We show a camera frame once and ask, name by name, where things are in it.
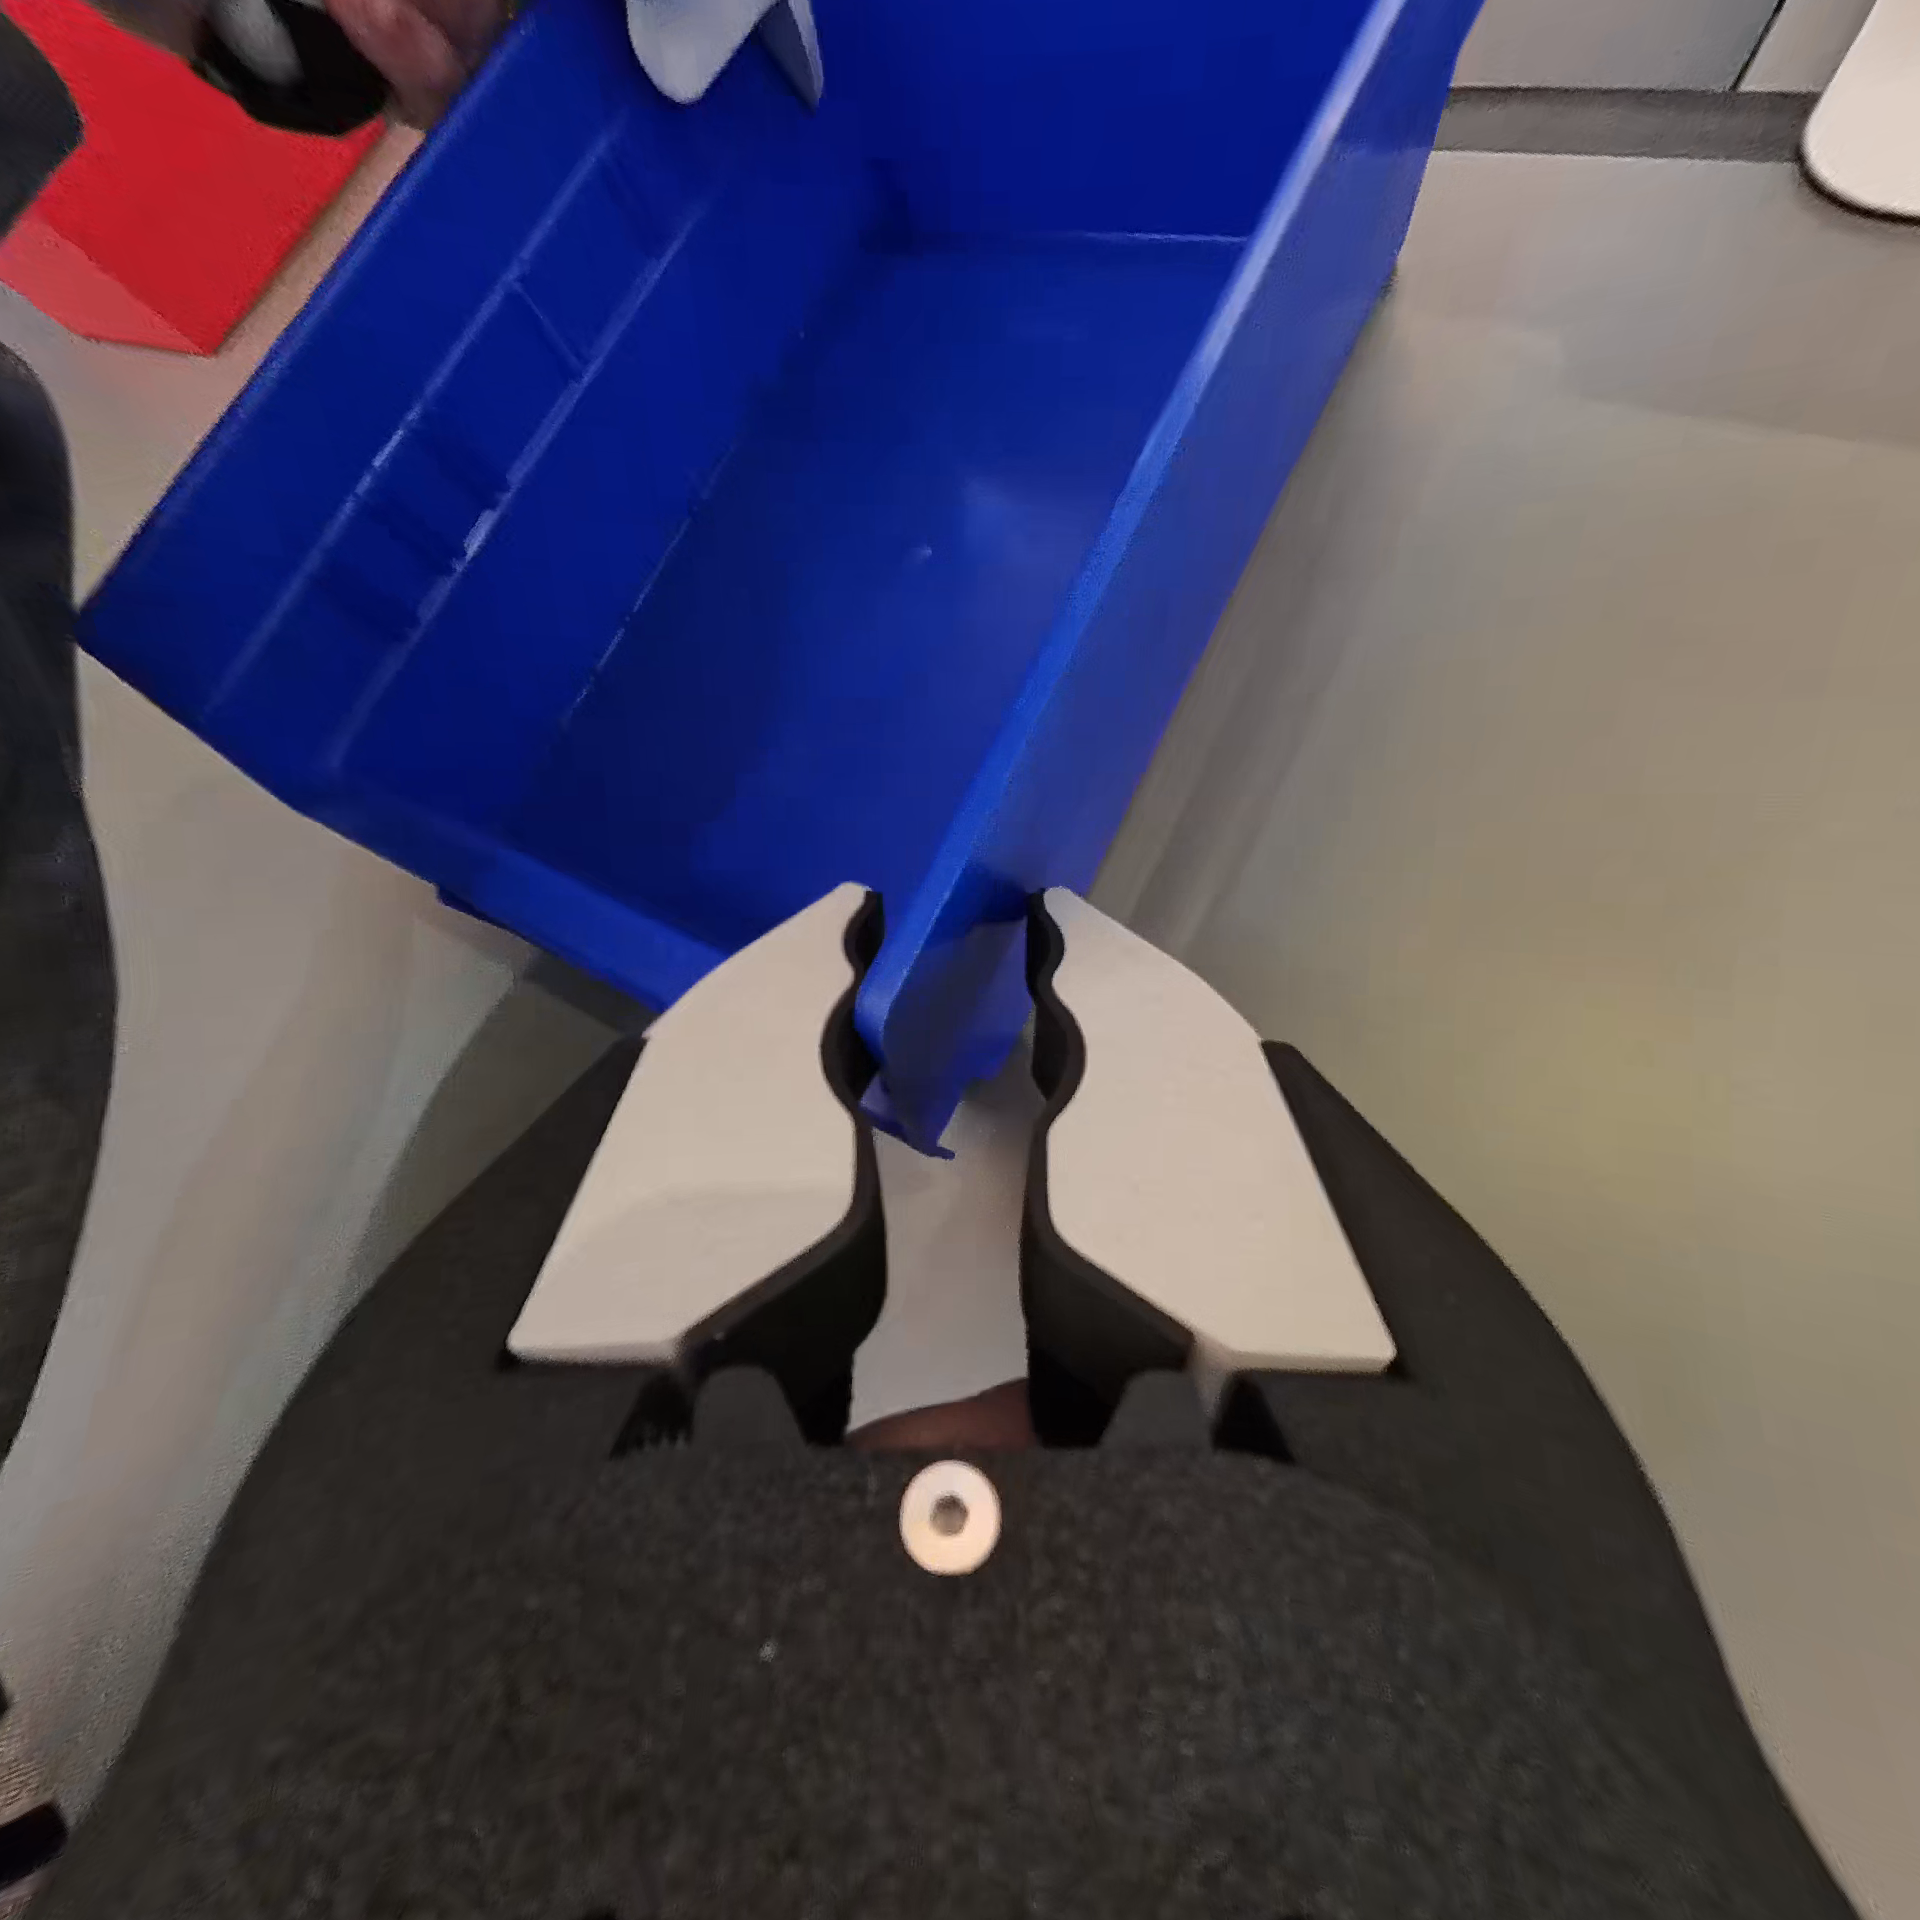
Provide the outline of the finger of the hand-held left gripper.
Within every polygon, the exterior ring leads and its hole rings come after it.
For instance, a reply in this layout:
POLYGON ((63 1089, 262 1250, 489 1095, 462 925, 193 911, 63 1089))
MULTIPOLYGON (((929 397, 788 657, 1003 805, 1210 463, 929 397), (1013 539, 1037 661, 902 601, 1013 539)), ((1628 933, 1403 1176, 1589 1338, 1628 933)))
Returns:
POLYGON ((804 109, 825 94, 811 3, 626 3, 643 75, 673 105, 694 105, 749 45, 774 62, 804 109))

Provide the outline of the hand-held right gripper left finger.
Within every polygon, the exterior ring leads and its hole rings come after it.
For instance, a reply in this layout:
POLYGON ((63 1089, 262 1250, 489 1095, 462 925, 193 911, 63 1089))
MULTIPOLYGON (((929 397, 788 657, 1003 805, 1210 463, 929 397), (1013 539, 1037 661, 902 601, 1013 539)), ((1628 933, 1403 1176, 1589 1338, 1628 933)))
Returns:
POLYGON ((651 1023, 507 1333, 516 1365, 643 1375, 645 1437, 759 1369, 811 1445, 843 1441, 887 1294, 855 1024, 879 936, 879 897, 841 883, 651 1023))

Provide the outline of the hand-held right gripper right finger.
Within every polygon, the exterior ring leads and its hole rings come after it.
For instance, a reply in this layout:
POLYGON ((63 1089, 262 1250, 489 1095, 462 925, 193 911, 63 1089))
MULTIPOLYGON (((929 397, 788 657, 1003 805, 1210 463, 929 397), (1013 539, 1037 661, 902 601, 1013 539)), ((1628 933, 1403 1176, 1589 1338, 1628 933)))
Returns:
POLYGON ((1250 1019, 1066 888, 1029 898, 1039 1114, 1019 1222, 1026 1397, 1044 1450, 1126 1401, 1231 1432, 1266 1378, 1375 1383, 1398 1345, 1250 1019))

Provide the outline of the blue plastic bin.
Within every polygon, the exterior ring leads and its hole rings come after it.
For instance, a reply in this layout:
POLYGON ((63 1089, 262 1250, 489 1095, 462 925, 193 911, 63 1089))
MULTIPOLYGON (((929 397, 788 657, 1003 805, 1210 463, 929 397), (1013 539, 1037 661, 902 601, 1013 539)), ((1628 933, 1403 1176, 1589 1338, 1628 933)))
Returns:
POLYGON ((531 5, 81 614, 276 800, 665 1008, 838 883, 879 1118, 1025 1024, 1387 287, 1477 5, 531 5))

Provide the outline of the person's left hand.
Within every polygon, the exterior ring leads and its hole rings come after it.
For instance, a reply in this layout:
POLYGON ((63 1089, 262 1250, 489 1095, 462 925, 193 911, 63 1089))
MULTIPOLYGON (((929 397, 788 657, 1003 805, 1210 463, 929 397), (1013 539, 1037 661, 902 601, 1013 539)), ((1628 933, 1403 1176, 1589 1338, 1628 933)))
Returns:
POLYGON ((516 3, 325 3, 325 14, 372 64, 390 117, 431 131, 492 57, 516 3))

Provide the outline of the red plastic bin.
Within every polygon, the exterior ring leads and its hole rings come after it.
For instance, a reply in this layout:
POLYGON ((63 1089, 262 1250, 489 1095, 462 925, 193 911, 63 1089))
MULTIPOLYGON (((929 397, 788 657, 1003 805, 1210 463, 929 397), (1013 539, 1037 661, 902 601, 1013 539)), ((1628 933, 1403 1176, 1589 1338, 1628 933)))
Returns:
POLYGON ((4 221, 3 281, 108 346, 218 352, 372 151, 255 122, 91 5, 4 5, 81 120, 78 147, 4 221))

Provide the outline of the person's grey sweater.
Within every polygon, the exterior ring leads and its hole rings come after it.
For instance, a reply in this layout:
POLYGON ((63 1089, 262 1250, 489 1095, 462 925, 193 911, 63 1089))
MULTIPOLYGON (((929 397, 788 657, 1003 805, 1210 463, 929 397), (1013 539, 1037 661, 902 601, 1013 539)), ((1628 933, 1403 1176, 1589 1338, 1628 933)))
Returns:
POLYGON ((57 1330, 113 1089, 116 973, 83 798, 74 477, 3 351, 3 1453, 57 1330))

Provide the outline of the grey desk hatch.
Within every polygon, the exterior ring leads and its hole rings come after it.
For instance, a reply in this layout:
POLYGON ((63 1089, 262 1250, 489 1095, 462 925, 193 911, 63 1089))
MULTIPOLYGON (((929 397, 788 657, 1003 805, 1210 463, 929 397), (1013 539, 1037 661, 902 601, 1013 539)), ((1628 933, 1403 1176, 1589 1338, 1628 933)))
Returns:
POLYGON ((1455 87, 1433 149, 1621 160, 1797 162, 1813 93, 1455 87))

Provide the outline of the white desk stand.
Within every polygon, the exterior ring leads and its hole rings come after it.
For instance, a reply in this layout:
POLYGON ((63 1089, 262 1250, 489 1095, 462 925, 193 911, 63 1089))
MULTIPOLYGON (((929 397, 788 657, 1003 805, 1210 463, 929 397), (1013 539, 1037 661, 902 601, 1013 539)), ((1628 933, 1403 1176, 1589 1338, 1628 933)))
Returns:
POLYGON ((1918 223, 1918 3, 1877 3, 1804 135, 1813 187, 1863 218, 1918 223))

